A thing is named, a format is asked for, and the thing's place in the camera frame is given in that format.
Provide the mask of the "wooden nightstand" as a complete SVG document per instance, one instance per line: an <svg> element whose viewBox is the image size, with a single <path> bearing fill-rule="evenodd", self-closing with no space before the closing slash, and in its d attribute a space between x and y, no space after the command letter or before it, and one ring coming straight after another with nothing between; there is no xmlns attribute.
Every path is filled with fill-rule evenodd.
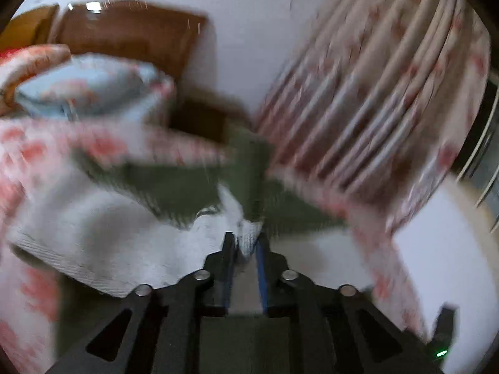
<svg viewBox="0 0 499 374"><path fill-rule="evenodd" d="M243 103L232 96L207 89L181 91L172 107L168 128L222 144L233 124L249 127L251 120Z"/></svg>

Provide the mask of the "floral pink curtain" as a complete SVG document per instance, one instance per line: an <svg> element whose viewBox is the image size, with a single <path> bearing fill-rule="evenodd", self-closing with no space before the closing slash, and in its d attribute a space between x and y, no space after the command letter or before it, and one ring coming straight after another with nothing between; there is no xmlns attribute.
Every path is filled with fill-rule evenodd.
<svg viewBox="0 0 499 374"><path fill-rule="evenodd" d="M457 158L490 61L468 0L324 0L256 128L276 164L364 205L392 233Z"/></svg>

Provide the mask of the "light blue floral quilt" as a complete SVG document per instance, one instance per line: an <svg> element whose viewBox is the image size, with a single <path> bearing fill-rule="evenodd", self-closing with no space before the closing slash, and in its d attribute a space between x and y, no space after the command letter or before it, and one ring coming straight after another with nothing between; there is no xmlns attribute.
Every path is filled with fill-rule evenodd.
<svg viewBox="0 0 499 374"><path fill-rule="evenodd" d="M154 65L90 53L26 80L14 94L32 117L72 122L105 117L160 124L175 98L174 81Z"/></svg>

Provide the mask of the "dark wooden headboard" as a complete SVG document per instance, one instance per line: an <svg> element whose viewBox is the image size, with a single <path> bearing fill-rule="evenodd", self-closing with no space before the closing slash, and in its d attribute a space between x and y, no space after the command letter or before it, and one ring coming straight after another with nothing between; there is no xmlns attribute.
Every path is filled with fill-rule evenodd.
<svg viewBox="0 0 499 374"><path fill-rule="evenodd" d="M178 81L204 31L204 14L157 6L144 0L69 5L56 21L49 42L73 54L98 53L151 63Z"/></svg>

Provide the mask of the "orange floral folded quilt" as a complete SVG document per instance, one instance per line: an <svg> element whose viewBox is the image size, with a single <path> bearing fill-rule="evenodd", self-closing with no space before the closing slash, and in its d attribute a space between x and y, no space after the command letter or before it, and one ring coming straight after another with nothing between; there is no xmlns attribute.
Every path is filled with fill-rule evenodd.
<svg viewBox="0 0 499 374"><path fill-rule="evenodd" d="M71 57L66 45L45 44L22 48L1 60L1 116L13 112L14 92L18 85L64 63Z"/></svg>

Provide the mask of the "light wooden headboard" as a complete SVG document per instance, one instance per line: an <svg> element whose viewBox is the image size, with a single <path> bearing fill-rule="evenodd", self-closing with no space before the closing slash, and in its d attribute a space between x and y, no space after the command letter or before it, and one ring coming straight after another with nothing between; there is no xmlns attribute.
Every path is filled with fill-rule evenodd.
<svg viewBox="0 0 499 374"><path fill-rule="evenodd" d="M46 43L58 11L57 4L45 5L11 19L1 33L1 51Z"/></svg>

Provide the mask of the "window frame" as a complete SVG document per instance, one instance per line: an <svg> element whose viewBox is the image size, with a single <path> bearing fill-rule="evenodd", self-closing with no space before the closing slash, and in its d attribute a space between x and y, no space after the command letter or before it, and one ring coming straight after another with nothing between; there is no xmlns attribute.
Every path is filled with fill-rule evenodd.
<svg viewBox="0 0 499 374"><path fill-rule="evenodd" d="M459 154L457 181L470 191L490 233L498 232L498 83L488 81L480 109Z"/></svg>

